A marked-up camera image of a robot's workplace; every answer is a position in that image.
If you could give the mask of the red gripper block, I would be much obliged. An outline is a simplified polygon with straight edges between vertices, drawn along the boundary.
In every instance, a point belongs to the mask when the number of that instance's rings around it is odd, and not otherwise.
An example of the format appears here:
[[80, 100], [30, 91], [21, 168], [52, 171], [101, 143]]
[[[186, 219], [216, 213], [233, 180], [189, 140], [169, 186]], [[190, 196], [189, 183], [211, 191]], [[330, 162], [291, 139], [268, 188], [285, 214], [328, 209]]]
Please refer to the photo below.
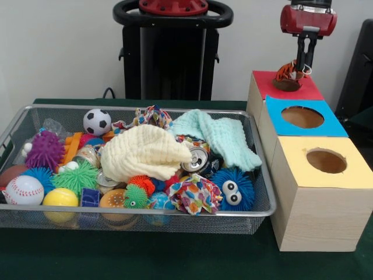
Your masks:
[[319, 36], [330, 36], [337, 23], [337, 13], [331, 8], [319, 8], [306, 5], [286, 5], [280, 15], [280, 28], [283, 33], [300, 34], [297, 48], [297, 71], [304, 71], [304, 64], [312, 68], [316, 36], [309, 36], [305, 53], [305, 39], [302, 32], [315, 32]]

